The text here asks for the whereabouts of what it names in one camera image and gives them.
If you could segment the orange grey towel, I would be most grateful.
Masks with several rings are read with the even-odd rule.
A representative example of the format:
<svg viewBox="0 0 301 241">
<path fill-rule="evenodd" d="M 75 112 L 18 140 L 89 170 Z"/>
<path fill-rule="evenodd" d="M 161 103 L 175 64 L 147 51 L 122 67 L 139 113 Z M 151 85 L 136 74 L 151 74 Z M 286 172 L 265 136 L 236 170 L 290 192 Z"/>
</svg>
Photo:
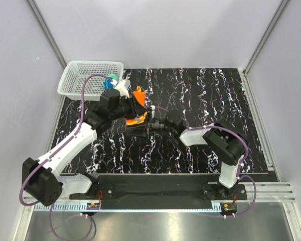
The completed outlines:
<svg viewBox="0 0 301 241">
<path fill-rule="evenodd" d="M 146 122 L 148 111 L 145 106 L 145 96 L 146 93 L 140 86 L 137 86 L 136 90 L 133 91 L 132 100 L 133 100 L 133 107 L 135 110 L 135 117 L 126 119 L 126 125 L 128 127 L 141 125 Z"/>
</svg>

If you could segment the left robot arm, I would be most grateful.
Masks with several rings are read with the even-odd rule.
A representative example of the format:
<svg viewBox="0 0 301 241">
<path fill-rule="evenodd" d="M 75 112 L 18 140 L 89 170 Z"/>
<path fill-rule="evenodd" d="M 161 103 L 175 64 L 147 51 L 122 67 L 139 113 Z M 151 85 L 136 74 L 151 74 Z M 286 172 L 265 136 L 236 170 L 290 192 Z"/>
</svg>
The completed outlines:
<svg viewBox="0 0 301 241">
<path fill-rule="evenodd" d="M 88 145 L 112 127 L 113 121 L 124 118 L 129 126 L 145 122 L 145 92 L 140 87 L 130 96 L 117 89 L 105 90 L 100 101 L 90 106 L 76 128 L 58 145 L 38 159 L 27 158 L 22 165 L 22 187 L 19 199 L 22 205 L 23 192 L 34 197 L 37 203 L 50 206 L 59 197 L 83 194 L 92 199 L 98 194 L 94 178 L 88 174 L 62 176 L 64 168 Z"/>
</svg>

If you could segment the left small connector board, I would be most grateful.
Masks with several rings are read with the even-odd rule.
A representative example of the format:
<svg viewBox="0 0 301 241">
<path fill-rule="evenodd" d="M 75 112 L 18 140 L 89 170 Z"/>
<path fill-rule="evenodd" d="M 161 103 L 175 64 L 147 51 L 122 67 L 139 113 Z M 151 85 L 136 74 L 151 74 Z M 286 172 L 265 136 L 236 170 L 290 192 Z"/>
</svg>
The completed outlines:
<svg viewBox="0 0 301 241">
<path fill-rule="evenodd" d="M 100 203 L 98 203 L 98 202 L 88 202 L 86 208 L 87 208 L 87 210 L 99 210 L 100 209 Z"/>
</svg>

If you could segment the yellow blue crocodile towel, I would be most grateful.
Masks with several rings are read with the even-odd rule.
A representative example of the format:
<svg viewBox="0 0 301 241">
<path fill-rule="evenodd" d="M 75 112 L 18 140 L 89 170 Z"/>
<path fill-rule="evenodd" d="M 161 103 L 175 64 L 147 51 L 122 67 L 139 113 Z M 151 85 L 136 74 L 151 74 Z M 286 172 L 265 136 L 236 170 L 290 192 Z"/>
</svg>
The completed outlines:
<svg viewBox="0 0 301 241">
<path fill-rule="evenodd" d="M 108 74 L 107 78 L 103 81 L 104 89 L 113 89 L 117 86 L 119 78 L 115 74 Z"/>
</svg>

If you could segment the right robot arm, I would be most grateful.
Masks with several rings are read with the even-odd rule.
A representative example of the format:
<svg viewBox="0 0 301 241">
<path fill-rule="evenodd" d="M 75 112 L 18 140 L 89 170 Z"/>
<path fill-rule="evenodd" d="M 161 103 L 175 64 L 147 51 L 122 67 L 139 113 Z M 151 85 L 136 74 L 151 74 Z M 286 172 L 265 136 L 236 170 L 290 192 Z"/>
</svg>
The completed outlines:
<svg viewBox="0 0 301 241">
<path fill-rule="evenodd" d="M 218 184 L 211 193 L 224 199 L 231 198 L 240 180 L 240 167 L 248 156 L 248 142 L 244 136 L 222 122 L 192 128 L 176 110 L 165 110 L 164 118 L 158 119 L 155 110 L 159 108 L 152 106 L 144 115 L 126 120 L 127 134 L 149 138 L 156 132 L 168 133 L 177 145 L 208 145 L 221 162 Z"/>
</svg>

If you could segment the small connector board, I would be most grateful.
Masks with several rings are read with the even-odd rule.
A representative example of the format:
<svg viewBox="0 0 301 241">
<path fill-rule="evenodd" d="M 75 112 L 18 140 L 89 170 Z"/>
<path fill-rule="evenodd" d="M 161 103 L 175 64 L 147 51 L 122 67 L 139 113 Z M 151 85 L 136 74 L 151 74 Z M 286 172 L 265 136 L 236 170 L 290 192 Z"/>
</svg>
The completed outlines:
<svg viewBox="0 0 301 241">
<path fill-rule="evenodd" d="M 236 203 L 224 203 L 222 205 L 222 211 L 236 212 L 237 211 L 237 204 Z"/>
<path fill-rule="evenodd" d="M 100 209 L 100 203 L 98 203 L 98 202 L 88 202 L 86 208 L 87 208 L 87 210 L 99 210 Z"/>
</svg>

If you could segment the right small connector board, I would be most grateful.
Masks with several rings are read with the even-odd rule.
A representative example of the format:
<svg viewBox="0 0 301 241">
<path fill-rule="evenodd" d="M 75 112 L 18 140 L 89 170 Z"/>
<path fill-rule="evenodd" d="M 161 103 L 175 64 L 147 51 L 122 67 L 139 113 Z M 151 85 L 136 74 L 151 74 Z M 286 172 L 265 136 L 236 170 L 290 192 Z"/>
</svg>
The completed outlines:
<svg viewBox="0 0 301 241">
<path fill-rule="evenodd" d="M 237 204 L 236 203 L 224 203 L 222 205 L 222 211 L 236 212 L 237 211 Z"/>
</svg>

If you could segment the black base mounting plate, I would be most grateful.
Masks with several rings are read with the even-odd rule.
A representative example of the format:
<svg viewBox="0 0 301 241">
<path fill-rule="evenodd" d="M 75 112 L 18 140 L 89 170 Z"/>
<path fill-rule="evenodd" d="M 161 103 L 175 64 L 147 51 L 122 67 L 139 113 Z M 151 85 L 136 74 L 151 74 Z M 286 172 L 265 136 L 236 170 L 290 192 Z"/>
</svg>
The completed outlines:
<svg viewBox="0 0 301 241">
<path fill-rule="evenodd" d="M 227 191 L 218 182 L 219 174 L 100 174 L 88 193 L 71 194 L 70 199 L 114 200 L 123 196 L 182 196 L 205 200 L 247 200 L 245 186 Z"/>
</svg>

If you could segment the white perforated plastic basket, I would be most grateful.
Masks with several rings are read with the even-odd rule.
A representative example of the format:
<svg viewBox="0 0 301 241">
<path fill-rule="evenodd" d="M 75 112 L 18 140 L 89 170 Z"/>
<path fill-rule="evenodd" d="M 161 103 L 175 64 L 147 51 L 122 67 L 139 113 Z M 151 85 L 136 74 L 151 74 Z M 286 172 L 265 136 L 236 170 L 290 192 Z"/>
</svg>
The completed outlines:
<svg viewBox="0 0 301 241">
<path fill-rule="evenodd" d="M 99 101 L 106 77 L 119 81 L 123 77 L 121 62 L 76 60 L 67 64 L 58 84 L 57 92 L 71 100 Z"/>
</svg>

